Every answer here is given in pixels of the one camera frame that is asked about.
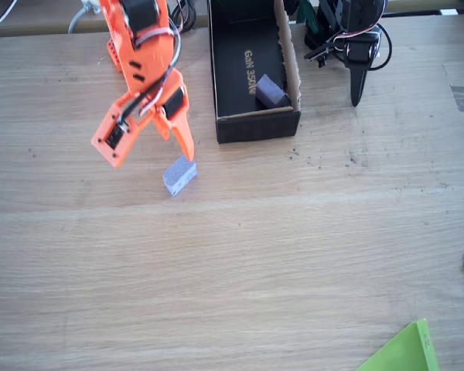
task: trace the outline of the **wooden table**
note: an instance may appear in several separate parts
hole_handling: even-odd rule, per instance
[[[354,370],[427,318],[464,371],[464,16],[384,25],[357,108],[294,26],[297,135],[232,145],[186,35],[199,174],[176,198],[174,138],[147,128],[117,171],[90,146],[125,91],[108,34],[0,38],[0,369]]]

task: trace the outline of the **orange robotic arm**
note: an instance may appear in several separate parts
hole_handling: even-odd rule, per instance
[[[182,75],[173,68],[181,40],[165,0],[101,0],[100,4],[111,34],[108,52],[124,74],[128,92],[111,105],[91,143],[118,168],[142,129],[153,121],[163,139],[168,140],[172,131],[192,161],[189,98]],[[137,106],[136,120],[131,113]]]

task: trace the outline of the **cardboard box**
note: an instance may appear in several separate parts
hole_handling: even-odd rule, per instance
[[[299,70],[282,0],[208,0],[217,140],[295,135],[301,117]],[[291,106],[267,109],[256,83],[267,74]]]

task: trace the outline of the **gray cube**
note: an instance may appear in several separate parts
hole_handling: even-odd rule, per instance
[[[270,77],[263,77],[256,84],[256,99],[259,99],[267,108],[279,108],[290,106],[288,95]]]
[[[182,155],[163,173],[163,182],[172,196],[175,196],[197,173],[196,163],[188,161],[186,156]]]

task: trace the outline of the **green paper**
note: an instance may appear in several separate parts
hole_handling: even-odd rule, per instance
[[[426,320],[412,322],[357,371],[439,371]]]
[[[299,8],[297,10],[296,23],[306,23],[306,25],[311,29],[313,34],[320,34],[321,25],[318,23],[315,9],[312,7],[311,2],[309,0],[300,1]]]

